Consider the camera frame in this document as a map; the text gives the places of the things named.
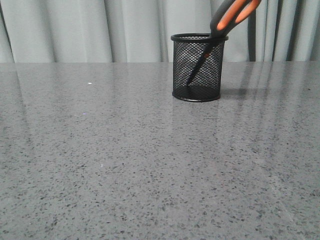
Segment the grey curtain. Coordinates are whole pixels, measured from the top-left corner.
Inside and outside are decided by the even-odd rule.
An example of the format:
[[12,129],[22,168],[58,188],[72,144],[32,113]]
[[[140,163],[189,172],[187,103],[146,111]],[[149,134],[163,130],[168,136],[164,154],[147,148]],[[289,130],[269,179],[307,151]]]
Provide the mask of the grey curtain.
[[[2,63],[170,62],[179,33],[207,33],[219,0],[3,0]],[[264,0],[229,34],[227,62],[317,61],[320,3]]]

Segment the grey orange scissors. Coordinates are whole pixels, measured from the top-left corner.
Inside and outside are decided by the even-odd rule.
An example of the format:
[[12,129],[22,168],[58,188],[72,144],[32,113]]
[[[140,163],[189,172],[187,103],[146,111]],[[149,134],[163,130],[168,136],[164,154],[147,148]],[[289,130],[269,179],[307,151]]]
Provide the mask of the grey orange scissors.
[[[210,38],[219,39],[226,37],[235,26],[248,18],[248,16],[250,16],[252,12],[257,9],[260,3],[260,0],[223,1],[210,22]],[[208,43],[204,48],[199,60],[187,79],[187,85],[190,85],[194,81],[194,78],[196,77],[200,68],[210,56],[213,47],[213,43]]]

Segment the black mesh pen holder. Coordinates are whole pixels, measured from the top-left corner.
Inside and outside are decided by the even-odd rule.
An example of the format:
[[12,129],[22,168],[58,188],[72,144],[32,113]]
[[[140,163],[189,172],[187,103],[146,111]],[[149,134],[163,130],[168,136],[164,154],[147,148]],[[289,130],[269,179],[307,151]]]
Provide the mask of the black mesh pen holder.
[[209,102],[221,96],[221,76],[227,36],[180,33],[173,41],[173,97],[188,102]]

